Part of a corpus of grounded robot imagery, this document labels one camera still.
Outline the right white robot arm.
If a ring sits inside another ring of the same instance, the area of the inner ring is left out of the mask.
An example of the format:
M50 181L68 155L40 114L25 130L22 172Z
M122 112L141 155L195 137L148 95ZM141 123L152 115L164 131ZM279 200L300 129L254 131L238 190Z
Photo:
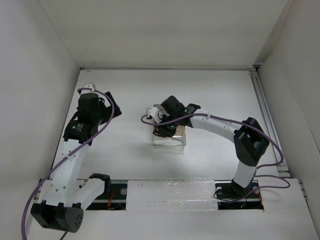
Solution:
M154 105L148 110L148 114L156 124L160 124L154 127L153 134L161 138L173 137L177 128L183 126L206 130L231 141L239 163L231 183L221 187L219 192L231 200L243 197L250 191L249 186L254 179L257 165L270 144L269 140L259 133L263 130L256 119L249 117L243 121L244 125L237 127L233 122L213 118L199 105L190 103L184 106L173 95L160 105Z

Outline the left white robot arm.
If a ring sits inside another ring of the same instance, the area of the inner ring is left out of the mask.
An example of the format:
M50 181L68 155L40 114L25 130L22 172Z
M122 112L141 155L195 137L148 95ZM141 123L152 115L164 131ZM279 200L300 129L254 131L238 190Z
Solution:
M51 173L52 182L42 201L31 207L31 215L42 228L75 233L91 203L111 194L109 175L93 173L82 187L77 177L94 138L121 114L109 91L102 93L89 87L79 90L76 112L63 133L62 159Z

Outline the black handled scissors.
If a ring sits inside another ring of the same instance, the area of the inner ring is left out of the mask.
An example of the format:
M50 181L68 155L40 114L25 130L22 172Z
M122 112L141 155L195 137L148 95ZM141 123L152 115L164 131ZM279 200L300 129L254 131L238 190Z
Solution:
M171 126L155 126L152 132L153 135L161 138L173 137L176 134L176 128Z

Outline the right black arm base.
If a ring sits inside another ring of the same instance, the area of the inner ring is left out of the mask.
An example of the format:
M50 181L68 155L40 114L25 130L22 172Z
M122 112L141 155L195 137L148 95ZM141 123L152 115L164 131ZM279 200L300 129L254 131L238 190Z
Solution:
M259 192L247 193L259 186L257 180L253 180L244 191L233 189L230 180L215 181L213 197L217 200L218 210L263 210L263 200Z

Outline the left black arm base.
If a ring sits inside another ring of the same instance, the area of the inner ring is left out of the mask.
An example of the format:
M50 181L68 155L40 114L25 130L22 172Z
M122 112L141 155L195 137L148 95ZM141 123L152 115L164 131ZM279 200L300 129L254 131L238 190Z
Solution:
M111 180L110 190L98 196L87 211L124 211L127 205L128 181Z

